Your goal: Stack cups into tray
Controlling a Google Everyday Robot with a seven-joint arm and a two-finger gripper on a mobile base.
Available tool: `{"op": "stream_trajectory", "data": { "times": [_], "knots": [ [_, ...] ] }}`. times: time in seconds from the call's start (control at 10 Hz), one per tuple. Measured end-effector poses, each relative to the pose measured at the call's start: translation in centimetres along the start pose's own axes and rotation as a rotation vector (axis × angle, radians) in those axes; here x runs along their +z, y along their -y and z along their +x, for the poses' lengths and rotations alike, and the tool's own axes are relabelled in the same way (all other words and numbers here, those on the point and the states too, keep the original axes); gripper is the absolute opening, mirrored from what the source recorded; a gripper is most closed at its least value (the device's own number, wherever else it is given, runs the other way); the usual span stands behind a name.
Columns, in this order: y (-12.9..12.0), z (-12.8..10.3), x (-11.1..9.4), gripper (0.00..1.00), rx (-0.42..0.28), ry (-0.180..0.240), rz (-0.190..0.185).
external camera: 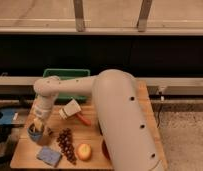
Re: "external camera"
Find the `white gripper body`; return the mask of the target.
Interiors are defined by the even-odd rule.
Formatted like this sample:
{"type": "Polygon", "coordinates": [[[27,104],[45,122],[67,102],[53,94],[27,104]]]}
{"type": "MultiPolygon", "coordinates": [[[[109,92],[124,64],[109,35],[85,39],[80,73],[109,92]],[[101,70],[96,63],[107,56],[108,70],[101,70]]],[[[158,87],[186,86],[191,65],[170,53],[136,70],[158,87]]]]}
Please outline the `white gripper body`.
{"type": "Polygon", "coordinates": [[[33,107],[33,113],[41,120],[47,120],[52,113],[53,106],[53,102],[36,101],[33,107]]]}

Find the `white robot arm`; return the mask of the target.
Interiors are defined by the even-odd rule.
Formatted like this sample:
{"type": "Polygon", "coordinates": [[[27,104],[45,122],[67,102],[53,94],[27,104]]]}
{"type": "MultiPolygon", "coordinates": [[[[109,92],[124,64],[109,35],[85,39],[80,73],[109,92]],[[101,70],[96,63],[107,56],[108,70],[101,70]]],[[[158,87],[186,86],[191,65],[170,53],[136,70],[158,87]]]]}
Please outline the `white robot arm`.
{"type": "Polygon", "coordinates": [[[34,113],[43,120],[51,114],[58,94],[91,95],[114,170],[164,171],[133,75],[108,69],[68,80],[50,76],[37,80],[34,91],[38,94],[34,113]]]}

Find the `yellow gripper fingers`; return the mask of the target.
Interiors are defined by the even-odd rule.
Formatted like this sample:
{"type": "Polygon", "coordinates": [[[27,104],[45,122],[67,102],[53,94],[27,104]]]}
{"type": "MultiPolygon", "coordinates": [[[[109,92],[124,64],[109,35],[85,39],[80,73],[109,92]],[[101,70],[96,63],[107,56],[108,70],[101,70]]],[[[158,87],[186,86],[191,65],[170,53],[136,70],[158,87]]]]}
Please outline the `yellow gripper fingers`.
{"type": "Polygon", "coordinates": [[[39,118],[34,119],[34,127],[36,131],[41,132],[43,130],[43,122],[39,118]]]}

